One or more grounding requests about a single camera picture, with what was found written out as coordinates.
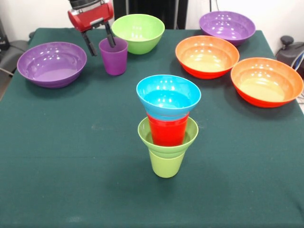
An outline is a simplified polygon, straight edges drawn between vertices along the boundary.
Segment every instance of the cup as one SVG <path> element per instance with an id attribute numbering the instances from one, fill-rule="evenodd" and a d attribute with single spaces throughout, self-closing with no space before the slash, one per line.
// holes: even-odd
<path id="1" fill-rule="evenodd" d="M 175 176 L 180 170 L 185 153 L 176 158 L 161 158 L 151 151 L 149 151 L 149 155 L 154 173 L 162 178 L 170 178 Z"/>
<path id="2" fill-rule="evenodd" d="M 104 62 L 105 71 L 113 76 L 123 74 L 127 69 L 128 42 L 114 37 L 115 47 L 111 47 L 105 38 L 99 43 L 99 49 Z"/>
<path id="3" fill-rule="evenodd" d="M 179 171 L 186 150 L 199 134 L 199 127 L 192 118 L 188 117 L 184 141 L 179 146 L 158 146 L 153 144 L 147 117 L 139 123 L 137 131 L 140 139 L 149 149 L 151 165 L 155 174 L 169 178 Z"/>
<path id="4" fill-rule="evenodd" d="M 182 144 L 189 113 L 181 119 L 172 121 L 158 120 L 148 113 L 147 116 L 154 144 L 158 146 L 178 146 Z"/>

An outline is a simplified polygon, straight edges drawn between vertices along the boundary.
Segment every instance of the bowl rim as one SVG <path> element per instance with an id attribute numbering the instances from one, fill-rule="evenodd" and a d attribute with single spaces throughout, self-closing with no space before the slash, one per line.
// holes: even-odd
<path id="1" fill-rule="evenodd" d="M 302 86 L 301 86 L 301 87 L 302 87 L 301 92 L 304 90 L 304 81 L 303 81 L 303 79 L 301 78 L 301 76 L 299 75 L 299 73 L 296 72 L 291 66 L 289 66 L 289 65 L 287 65 L 287 64 L 285 64 L 285 63 L 283 63 L 283 62 L 280 62 L 280 61 L 278 61 L 278 60 L 276 60 L 276 59 L 267 58 L 267 57 L 250 57 L 250 58 L 242 59 L 242 60 L 239 61 L 236 65 L 242 64 L 243 62 L 250 61 L 250 60 L 253 60 L 253 59 L 266 60 L 266 61 L 271 61 L 271 62 L 277 62 L 277 63 L 279 63 L 280 65 L 282 65 L 282 66 L 284 66 L 284 67 L 287 67 L 287 68 L 292 69 L 292 70 L 296 73 L 295 75 L 297 75 L 297 77 L 298 77 L 298 78 L 300 79 L 300 81 L 301 81 L 301 85 L 302 85 Z M 284 99 L 283 101 L 268 101 L 268 100 L 262 100 L 262 99 L 253 97 L 253 96 L 249 95 L 248 93 L 244 92 L 244 90 L 240 89 L 239 86 L 237 86 L 237 84 L 236 84 L 236 82 L 235 82 L 235 80 L 234 80 L 234 77 L 233 77 L 233 72 L 234 72 L 234 70 L 235 70 L 235 68 L 232 68 L 231 73 L 230 73 L 230 78 L 231 78 L 231 81 L 232 81 L 232 84 L 234 85 L 234 87 L 237 88 L 237 89 L 239 89 L 241 92 L 243 92 L 243 93 L 246 94 L 247 96 L 252 97 L 253 99 L 256 99 L 256 100 L 258 100 L 258 101 L 268 102 L 268 103 L 271 103 L 271 104 L 286 103 L 286 102 L 290 102 L 290 101 L 295 100 L 295 99 L 301 94 L 301 92 L 300 92 L 300 94 L 294 95 L 292 98 L 289 98 L 289 99 Z"/>
<path id="2" fill-rule="evenodd" d="M 69 74 L 69 75 L 68 75 L 67 77 L 65 77 L 65 78 L 61 78 L 61 79 L 59 79 L 59 80 L 54 80 L 54 81 L 40 81 L 40 80 L 38 80 L 39 77 L 38 77 L 37 79 L 33 79 L 33 78 L 30 78 L 30 77 L 28 77 L 28 76 L 26 76 L 26 75 L 24 75 L 23 73 L 20 72 L 20 70 L 19 70 L 19 63 L 20 63 L 20 61 L 22 60 L 22 58 L 24 58 L 24 56 L 25 56 L 29 51 L 34 50 L 34 49 L 36 49 L 36 48 L 38 48 L 38 47 L 40 47 L 40 46 L 43 46 L 43 45 L 47 45 L 47 44 L 59 44 L 59 43 L 60 43 L 60 44 L 69 44 L 69 45 L 72 45 L 72 46 L 76 47 L 77 49 L 79 49 L 81 52 L 84 53 L 85 59 L 84 59 L 84 62 L 83 62 L 82 66 L 80 67 L 79 70 L 77 70 L 77 71 L 74 72 L 73 74 Z M 65 79 L 67 79 L 67 78 L 70 78 L 70 77 L 72 77 L 72 76 L 74 76 L 74 75 L 80 73 L 80 72 L 83 70 L 83 68 L 86 66 L 86 62 L 87 62 L 87 54 L 86 54 L 86 52 L 85 52 L 80 46 L 78 46 L 78 45 L 76 45 L 76 44 L 74 44 L 74 43 L 70 43 L 70 42 L 52 41 L 52 42 L 46 42 L 46 43 L 42 43 L 42 44 L 36 45 L 36 46 L 31 47 L 31 48 L 29 48 L 28 50 L 26 50 L 26 52 L 24 52 L 24 53 L 19 57 L 19 59 L 18 59 L 18 61 L 17 61 L 17 70 L 18 70 L 18 72 L 19 72 L 24 78 L 26 78 L 27 80 L 30 80 L 30 81 L 32 81 L 32 82 L 52 83 L 52 82 L 59 82 L 59 81 L 61 81 L 61 80 L 65 80 Z"/>
<path id="3" fill-rule="evenodd" d="M 142 40 L 130 40 L 130 39 L 122 38 L 122 37 L 116 35 L 116 33 L 115 33 L 114 29 L 113 29 L 113 27 L 115 28 L 115 23 L 116 23 L 117 21 L 119 21 L 119 20 L 122 20 L 123 18 L 131 17 L 131 16 L 134 16 L 134 15 L 144 15 L 145 17 L 151 17 L 151 18 L 154 18 L 154 19 L 156 19 L 157 21 L 159 21 L 159 22 L 161 23 L 161 25 L 162 25 L 162 31 L 161 31 L 161 33 L 160 33 L 159 35 L 153 37 L 153 38 L 150 38 L 150 39 L 144 40 L 144 41 L 142 41 Z M 152 16 L 152 15 L 149 15 L 149 14 L 144 14 L 144 13 L 132 13 L 132 14 L 124 15 L 124 16 L 122 16 L 122 17 L 116 19 L 116 20 L 113 22 L 113 24 L 112 24 L 112 26 L 111 26 L 111 29 L 112 29 L 113 33 L 114 33 L 117 37 L 119 37 L 119 38 L 121 38 L 121 39 L 124 39 L 124 40 L 126 40 L 126 41 L 128 41 L 128 42 L 142 43 L 142 42 L 151 41 L 151 40 L 154 40 L 154 39 L 157 39 L 158 37 L 160 37 L 160 36 L 165 32 L 165 24 L 162 22 L 162 20 L 160 20 L 159 18 L 157 18 L 157 17 L 155 17 L 155 16 Z"/>
<path id="4" fill-rule="evenodd" d="M 229 66 L 229 67 L 227 67 L 227 68 L 225 68 L 225 69 L 223 69 L 223 70 L 220 70 L 220 71 L 201 71 L 201 70 L 197 70 L 197 69 L 194 69 L 194 68 L 188 66 L 187 64 L 185 64 L 185 63 L 179 58 L 179 56 L 178 56 L 178 54 L 177 54 L 177 49 L 178 49 L 179 45 L 180 45 L 182 42 L 185 42 L 185 41 L 187 41 L 187 40 L 190 40 L 190 39 L 193 39 L 193 38 L 196 38 L 196 37 L 199 37 L 199 38 L 217 39 L 217 40 L 220 40 L 221 42 L 227 43 L 231 48 L 233 48 L 234 50 L 237 51 L 237 61 L 236 61 L 235 63 L 233 63 L 231 66 Z M 223 38 L 214 37 L 214 36 L 206 36 L 206 35 L 191 36 L 191 37 L 187 37 L 187 38 L 181 40 L 181 41 L 176 45 L 176 48 L 175 48 L 175 56 L 176 56 L 176 58 L 178 59 L 178 61 L 179 61 L 180 63 L 182 63 L 183 65 L 185 65 L 186 67 L 188 67 L 188 68 L 190 68 L 190 69 L 192 69 L 192 70 L 196 70 L 196 71 L 198 71 L 198 72 L 202 72 L 202 73 L 217 73 L 217 72 L 228 71 L 228 70 L 230 70 L 231 68 L 233 68 L 233 67 L 239 62 L 239 58 L 240 58 L 240 54 L 239 54 L 238 49 L 237 49 L 233 44 L 231 44 L 229 41 L 224 40 Z"/>
<path id="5" fill-rule="evenodd" d="M 195 134 L 195 136 L 193 137 L 193 139 L 191 139 L 191 140 L 190 140 L 189 142 L 187 142 L 187 143 L 184 143 L 184 144 L 178 145 L 178 146 L 159 146 L 159 145 L 156 145 L 156 144 L 153 144 L 153 143 L 148 142 L 148 141 L 147 141 L 146 139 L 144 139 L 144 138 L 142 137 L 142 135 L 140 134 L 140 127 L 141 127 L 141 125 L 143 124 L 143 122 L 147 121 L 147 119 L 148 119 L 148 117 L 145 117 L 145 118 L 143 118 L 143 119 L 140 121 L 140 123 L 139 123 L 138 126 L 137 126 L 137 133 L 138 133 L 139 137 L 140 137 L 143 141 L 145 141 L 145 143 L 147 143 L 148 145 L 152 145 L 152 146 L 158 147 L 158 148 L 173 148 L 173 149 L 178 149 L 178 148 L 181 148 L 181 147 L 185 147 L 185 146 L 187 146 L 187 145 L 193 143 L 194 140 L 195 140 L 195 139 L 197 138 L 197 136 L 199 135 L 199 132 L 200 132 L 200 129 L 199 129 L 199 126 L 198 126 L 197 122 L 196 122 L 193 118 L 191 118 L 190 116 L 188 116 L 187 122 L 188 122 L 188 121 L 193 122 L 193 124 L 195 125 L 195 129 L 196 129 L 196 134 Z"/>
<path id="6" fill-rule="evenodd" d="M 210 34 L 210 36 L 216 36 L 216 37 L 220 38 L 221 36 L 218 36 L 218 35 L 216 35 L 216 34 L 212 34 L 212 33 L 207 32 L 207 31 L 201 26 L 201 21 L 203 20 L 203 17 L 206 16 L 206 15 L 211 15 L 211 14 L 221 13 L 221 12 L 222 12 L 222 13 L 233 13 L 233 14 L 237 14 L 237 15 L 239 15 L 239 16 L 241 16 L 241 17 L 246 18 L 246 19 L 253 25 L 253 31 L 252 31 L 248 36 L 246 36 L 246 37 L 238 38 L 238 39 L 229 39 L 229 38 L 222 38 L 222 39 L 228 40 L 229 42 L 237 42 L 237 41 L 246 40 L 246 39 L 252 37 L 252 36 L 255 34 L 256 29 L 257 29 L 257 28 L 256 28 L 256 25 L 254 24 L 254 22 L 253 22 L 249 17 L 247 17 L 247 16 L 245 16 L 245 15 L 243 15 L 243 14 L 240 14 L 240 13 L 237 13 L 237 12 L 233 12 L 233 11 L 228 11 L 228 10 L 212 11 L 212 12 L 208 12 L 208 13 L 202 15 L 202 16 L 200 17 L 200 19 L 199 19 L 199 27 L 200 27 L 200 29 L 203 30 L 203 31 L 204 31 L 205 33 L 207 33 L 207 34 Z"/>
<path id="7" fill-rule="evenodd" d="M 190 82 L 191 84 L 193 84 L 193 85 L 197 88 L 197 90 L 199 91 L 199 98 L 198 98 L 198 100 L 197 100 L 195 103 L 193 103 L 193 104 L 191 104 L 191 105 L 189 105 L 189 106 L 182 107 L 182 108 L 162 108 L 162 109 L 165 109 L 165 110 L 184 110 L 184 109 L 188 109 L 188 108 L 191 108 L 191 107 L 193 107 L 193 106 L 196 106 L 196 105 L 198 104 L 198 102 L 200 101 L 200 99 L 201 99 L 201 91 L 200 91 L 200 88 L 199 88 L 194 82 L 192 82 L 192 81 L 190 81 L 190 80 L 188 80 L 188 79 L 185 79 L 184 77 L 180 77 L 180 76 L 176 76 L 176 75 L 165 75 L 165 74 L 164 74 L 164 75 L 152 75 L 152 76 L 148 76 L 148 77 L 143 78 L 142 80 L 140 80 L 140 81 L 137 83 L 137 86 L 136 86 L 136 93 L 137 93 L 138 97 L 139 97 L 141 100 L 143 100 L 144 102 L 146 102 L 146 103 L 152 105 L 153 107 L 160 108 L 159 106 L 157 106 L 157 105 L 155 105 L 155 104 L 152 104 L 152 103 L 150 103 L 150 102 L 144 100 L 144 98 L 143 98 L 142 96 L 140 96 L 139 93 L 138 93 L 138 86 L 139 86 L 139 84 L 140 84 L 142 81 L 146 80 L 147 78 L 155 77 L 155 76 L 171 76 L 171 77 L 181 78 L 182 80 L 188 81 L 188 82 Z"/>

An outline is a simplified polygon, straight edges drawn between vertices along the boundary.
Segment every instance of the green bowl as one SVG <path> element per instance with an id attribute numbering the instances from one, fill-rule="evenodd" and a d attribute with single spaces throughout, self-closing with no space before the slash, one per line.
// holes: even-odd
<path id="1" fill-rule="evenodd" d="M 128 51 L 142 55 L 150 52 L 165 31 L 164 23 L 147 14 L 129 14 L 115 20 L 112 32 L 128 42 Z"/>
<path id="2" fill-rule="evenodd" d="M 188 117 L 184 142 L 179 146 L 158 146 L 153 144 L 149 120 L 147 117 L 139 123 L 137 131 L 142 142 L 148 147 L 149 152 L 160 158 L 173 159 L 186 152 L 198 136 L 199 127 L 192 118 Z"/>

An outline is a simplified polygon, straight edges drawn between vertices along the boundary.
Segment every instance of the cup rim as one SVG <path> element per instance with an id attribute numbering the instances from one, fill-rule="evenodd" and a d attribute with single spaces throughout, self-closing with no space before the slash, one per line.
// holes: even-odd
<path id="1" fill-rule="evenodd" d="M 175 157 L 175 158 L 162 158 L 162 157 L 160 157 L 160 156 L 157 156 L 155 153 L 153 153 L 153 152 L 151 152 L 151 151 L 149 151 L 149 153 L 153 154 L 153 156 L 154 156 L 154 157 L 157 157 L 158 159 L 162 159 L 162 160 L 168 161 L 168 160 L 178 159 L 178 158 L 180 158 L 181 156 L 184 156 L 186 152 L 182 153 L 181 155 L 179 155 L 179 156 L 177 156 L 177 157 Z"/>
<path id="2" fill-rule="evenodd" d="M 98 44 L 98 47 L 99 47 L 99 50 L 101 51 L 103 51 L 103 52 L 105 52 L 105 53 L 107 53 L 107 54 L 111 54 L 111 53 L 121 53 L 121 52 L 124 52 L 124 51 L 126 51 L 126 49 L 128 49 L 128 42 L 127 41 L 125 41 L 124 39 L 121 39 L 121 38 L 119 38 L 119 37 L 113 37 L 113 39 L 119 39 L 119 40 L 121 40 L 121 41 L 123 41 L 125 44 L 126 44 L 126 47 L 123 49 L 123 50 L 121 50 L 121 51 L 116 51 L 116 52 L 110 52 L 110 51 L 105 51 L 105 50 L 103 50 L 103 49 L 101 49 L 100 48 L 100 45 L 101 45 L 101 43 L 102 42 L 104 42 L 105 40 L 107 40 L 108 38 L 104 38 L 104 39 L 102 39 L 100 42 L 99 42 L 99 44 Z"/>
<path id="3" fill-rule="evenodd" d="M 143 119 L 140 121 L 140 123 L 138 124 L 137 133 L 138 133 L 139 137 L 141 138 L 141 140 L 143 140 L 143 141 L 144 141 L 146 144 L 148 144 L 149 146 L 151 145 L 151 146 L 154 146 L 154 147 L 157 147 L 157 148 L 160 148 L 160 149 L 162 149 L 162 148 L 173 148 L 173 149 L 178 149 L 178 148 L 180 148 L 180 147 L 184 147 L 184 146 L 186 146 L 186 145 L 188 145 L 188 144 L 193 143 L 193 141 L 196 139 L 196 137 L 197 137 L 198 134 L 199 134 L 199 126 L 198 126 L 198 124 L 195 122 L 195 120 L 193 120 L 193 119 L 189 116 L 188 119 L 191 120 L 191 121 L 194 123 L 195 127 L 196 127 L 196 134 L 195 134 L 195 136 L 193 137 L 193 139 L 191 139 L 191 140 L 190 140 L 189 142 L 187 142 L 187 143 L 183 143 L 183 144 L 178 145 L 178 146 L 159 146 L 159 145 L 156 145 L 156 144 L 153 144 L 153 143 L 148 142 L 148 141 L 145 140 L 145 139 L 142 137 L 142 135 L 140 134 L 140 126 L 142 125 L 142 123 L 143 123 L 146 119 L 148 119 L 148 117 L 143 118 Z"/>

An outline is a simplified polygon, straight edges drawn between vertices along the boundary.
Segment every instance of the green tablecloth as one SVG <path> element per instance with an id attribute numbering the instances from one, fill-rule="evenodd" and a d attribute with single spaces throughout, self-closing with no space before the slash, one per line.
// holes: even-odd
<path id="1" fill-rule="evenodd" d="M 254 107 L 229 74 L 199 80 L 175 57 L 196 30 L 166 30 L 158 46 L 128 55 L 110 77 L 73 29 L 38 29 L 31 47 L 68 41 L 84 48 L 81 76 L 62 89 L 40 88 L 19 73 L 0 103 L 0 227 L 303 227 L 304 116 L 296 102 Z M 105 31 L 89 36 L 98 48 Z M 273 54 L 262 34 L 241 59 Z M 146 116 L 136 84 L 155 74 L 185 77 L 202 98 L 191 112 L 199 135 L 179 173 L 157 177 L 137 135 Z"/>

